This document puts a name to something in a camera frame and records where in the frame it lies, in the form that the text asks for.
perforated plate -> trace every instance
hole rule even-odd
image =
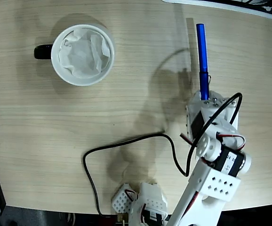
[[[112,199],[112,207],[117,213],[129,213],[132,201],[128,198],[125,190],[132,190],[129,184],[123,184]]]

white robotic arm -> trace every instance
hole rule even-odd
[[[186,107],[189,137],[195,137],[198,126],[206,123],[228,99],[211,91],[210,100],[213,101],[202,101],[197,92]],[[196,152],[200,159],[167,226],[216,226],[225,203],[240,184],[237,174],[249,170],[251,157],[242,150],[245,138],[236,130],[238,114],[233,124],[229,123],[235,107],[234,101],[201,137]]]
[[[186,107],[189,138],[182,137],[191,145],[210,118],[226,101],[231,101],[213,91],[210,100],[201,100],[197,92]],[[129,185],[123,185],[112,205],[118,213],[129,213],[129,225],[217,225],[225,203],[232,199],[240,184],[237,174],[246,173],[251,165],[250,156],[243,152],[245,138],[236,130],[238,114],[230,124],[236,108],[236,101],[222,108],[199,137],[197,164],[169,221],[167,200],[157,184],[142,183],[137,197]]]

black cable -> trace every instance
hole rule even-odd
[[[92,178],[90,176],[89,170],[87,168],[86,157],[89,154],[91,154],[93,152],[96,152],[96,151],[101,151],[101,150],[109,149],[109,148],[115,148],[115,147],[119,147],[119,146],[123,146],[123,145],[129,145],[131,143],[134,143],[134,142],[137,142],[137,141],[140,141],[140,140],[144,140],[144,139],[148,139],[148,138],[152,138],[152,137],[164,137],[170,142],[170,145],[172,147],[172,152],[173,152],[173,158],[174,158],[175,165],[177,166],[178,170],[183,174],[183,176],[185,176],[185,172],[183,171],[183,169],[181,168],[181,166],[178,163],[173,140],[168,135],[163,134],[163,133],[148,134],[148,135],[141,136],[141,137],[138,137],[138,138],[134,138],[134,139],[131,139],[131,140],[128,140],[128,141],[123,141],[123,142],[119,142],[119,143],[112,144],[112,145],[106,145],[106,146],[94,148],[94,149],[92,149],[92,150],[90,150],[90,151],[88,151],[88,152],[86,152],[84,154],[84,156],[83,156],[83,165],[84,165],[85,172],[86,172],[86,174],[87,174],[87,176],[89,178],[89,181],[91,183],[92,189],[93,189],[97,212],[101,217],[108,218],[109,216],[102,214],[101,211],[100,211],[97,191],[96,191],[94,182],[93,182],[93,180],[92,180]]]
[[[236,107],[235,107],[235,110],[234,110],[234,113],[230,119],[230,124],[232,125],[234,120],[235,120],[235,117],[236,115],[238,114],[239,110],[240,110],[240,105],[241,105],[241,102],[243,100],[243,95],[240,93],[240,96],[239,96],[239,100],[238,100],[238,103],[236,104]]]
[[[225,103],[223,103],[223,105],[210,117],[210,119],[206,122],[206,124],[203,126],[203,128],[198,132],[195,140],[192,143],[192,146],[189,150],[188,156],[187,156],[187,162],[186,162],[186,173],[185,176],[188,177],[189,176],[189,171],[190,171],[190,167],[191,167],[191,159],[192,159],[192,153],[195,149],[195,147],[197,146],[199,140],[201,139],[201,137],[203,136],[203,134],[205,133],[205,131],[207,130],[207,128],[210,126],[210,124],[213,122],[214,119],[216,119],[216,117],[236,98],[240,98],[242,97],[241,93],[236,93],[234,94],[231,98],[229,98]]]

wire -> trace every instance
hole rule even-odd
[[[129,145],[131,143],[135,143],[137,141],[145,140],[145,139],[152,138],[152,137],[164,137],[170,142],[170,145],[171,145],[171,148],[172,148],[172,153],[173,153],[174,163],[175,163],[176,167],[178,168],[178,170],[182,173],[182,175],[185,176],[185,172],[183,171],[183,169],[181,168],[181,166],[179,165],[179,162],[177,160],[175,145],[174,145],[173,140],[168,135],[163,134],[163,133],[153,133],[153,134],[141,136],[141,137],[138,137],[138,138],[134,138],[134,139],[131,139],[131,140],[128,140],[128,141],[123,141],[123,142],[119,142],[119,143],[112,144],[112,145],[106,145],[106,146],[94,148],[94,149],[86,152],[83,155],[83,166],[84,166],[85,172],[86,172],[86,174],[88,176],[88,179],[90,181],[90,184],[91,184],[91,187],[92,187],[92,190],[93,190],[93,193],[94,193],[97,212],[101,217],[108,218],[109,216],[106,216],[106,215],[102,214],[101,211],[100,211],[97,191],[96,191],[94,182],[92,180],[92,177],[91,177],[91,175],[89,173],[89,170],[88,170],[88,167],[87,167],[87,164],[86,164],[86,157],[89,154],[91,154],[93,152],[96,152],[96,151],[101,151],[101,150],[109,149],[109,148],[115,148],[115,147],[119,147],[119,146],[123,146],[123,145]]]
[[[243,137],[242,135],[237,135],[237,134],[218,134],[217,137],[240,137],[243,139],[243,143],[241,146],[239,146],[236,151],[240,151],[241,149],[244,148],[245,144],[246,144],[246,139],[245,137]]]
[[[196,198],[198,197],[198,194],[199,194],[199,192],[195,192],[195,194],[194,194],[193,197],[192,197],[192,200],[191,200],[191,201],[189,202],[189,204],[187,205],[187,207],[186,207],[186,209],[185,209],[185,211],[184,211],[184,213],[183,213],[181,219],[184,217],[184,215],[187,213],[187,211],[192,207],[194,201],[195,201]]]
[[[192,145],[192,141],[184,133],[181,133],[180,137],[182,137],[189,145]]]
[[[185,176],[188,177],[189,176],[189,171],[190,171],[190,167],[191,167],[191,160],[192,160],[192,154],[193,151],[195,149],[195,147],[197,146],[199,140],[201,139],[202,135],[205,133],[205,131],[207,130],[207,128],[210,126],[210,124],[214,121],[214,119],[216,119],[216,117],[236,98],[240,98],[242,97],[241,93],[236,93],[234,94],[231,98],[229,98],[226,102],[224,102],[222,104],[222,106],[210,117],[210,119],[206,122],[206,124],[203,126],[203,128],[198,132],[195,140],[192,143],[192,146],[189,150],[188,156],[187,156],[187,162],[186,162],[186,172],[185,172]]]
[[[136,198],[136,199],[133,199],[132,196],[130,196],[130,195],[128,194],[128,192],[134,193],[134,194],[137,196],[137,198]],[[133,190],[126,189],[126,190],[125,190],[125,193],[126,193],[127,197],[128,197],[131,201],[136,201],[136,200],[138,199],[138,194],[137,194],[135,191],[133,191]]]
[[[236,115],[238,114],[238,112],[239,112],[239,110],[240,110],[240,105],[241,105],[241,102],[242,102],[242,100],[243,100],[243,95],[242,95],[241,93],[239,93],[239,94],[240,94],[240,96],[239,96],[238,103],[236,104],[234,113],[233,113],[233,115],[232,115],[232,117],[231,117],[231,119],[230,119],[230,122],[229,122],[231,125],[233,124],[233,122],[234,122],[234,120],[235,120],[235,118],[236,118]]]
[[[141,211],[140,211],[140,222],[141,222],[141,223],[144,222],[144,220],[142,219],[142,215],[143,215],[143,211],[144,211],[145,207],[146,207],[146,203],[143,204],[143,206],[142,206],[142,208],[141,208]]]

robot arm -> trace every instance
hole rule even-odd
[[[212,91],[210,99],[213,101],[201,100],[198,92],[186,108],[191,139],[227,100]],[[235,107],[232,102],[225,108],[200,138],[196,150],[199,160],[167,226],[216,226],[225,203],[240,184],[237,174],[249,170],[251,158],[242,150],[245,138],[236,130],[238,114],[233,124],[229,123]]]
[[[129,191],[136,192],[123,185],[112,206],[117,213],[128,213],[131,226],[216,226],[225,203],[238,189],[237,174],[246,173],[250,168],[251,157],[243,151],[246,140],[237,131],[242,95],[237,93],[228,99],[209,91],[204,25],[197,24],[197,34],[200,91],[186,107],[187,135],[181,137],[191,148],[186,172],[180,166],[178,169],[189,176],[195,148],[198,161],[168,222],[167,200],[158,185],[142,183],[134,199]]]

